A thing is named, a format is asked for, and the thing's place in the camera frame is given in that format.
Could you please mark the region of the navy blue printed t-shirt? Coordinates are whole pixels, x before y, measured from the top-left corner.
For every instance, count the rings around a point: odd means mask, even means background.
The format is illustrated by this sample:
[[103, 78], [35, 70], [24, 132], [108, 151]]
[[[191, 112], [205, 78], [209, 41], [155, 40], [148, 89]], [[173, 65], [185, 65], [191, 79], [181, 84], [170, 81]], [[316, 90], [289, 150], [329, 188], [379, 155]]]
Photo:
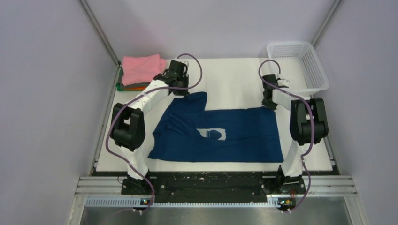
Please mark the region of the navy blue printed t-shirt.
[[281, 163], [276, 114], [265, 107], [206, 110], [207, 94], [174, 99], [153, 132], [149, 158], [174, 162]]

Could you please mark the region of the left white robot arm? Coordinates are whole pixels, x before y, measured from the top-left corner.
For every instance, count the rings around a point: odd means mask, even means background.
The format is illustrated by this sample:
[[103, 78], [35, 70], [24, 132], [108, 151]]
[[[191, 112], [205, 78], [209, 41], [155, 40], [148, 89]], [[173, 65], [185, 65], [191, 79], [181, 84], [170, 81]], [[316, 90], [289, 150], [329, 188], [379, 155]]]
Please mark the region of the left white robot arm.
[[146, 136], [145, 115], [163, 98], [174, 94], [188, 95], [188, 65], [172, 60], [164, 72], [157, 74], [149, 85], [129, 102], [113, 106], [111, 126], [106, 136], [107, 152], [120, 158], [128, 167], [123, 184], [140, 194], [149, 194], [153, 185], [148, 166], [139, 152]]

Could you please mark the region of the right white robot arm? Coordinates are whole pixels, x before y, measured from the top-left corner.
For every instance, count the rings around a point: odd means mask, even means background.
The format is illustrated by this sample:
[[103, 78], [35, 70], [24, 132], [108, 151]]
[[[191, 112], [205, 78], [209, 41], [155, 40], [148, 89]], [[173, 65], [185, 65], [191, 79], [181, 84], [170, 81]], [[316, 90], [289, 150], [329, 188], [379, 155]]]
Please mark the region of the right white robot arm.
[[303, 188], [302, 173], [305, 160], [312, 148], [329, 134], [325, 102], [320, 97], [301, 97], [280, 86], [275, 74], [261, 76], [263, 82], [262, 105], [276, 110], [282, 106], [290, 112], [289, 132], [292, 143], [286, 159], [279, 166], [275, 187], [281, 193]]

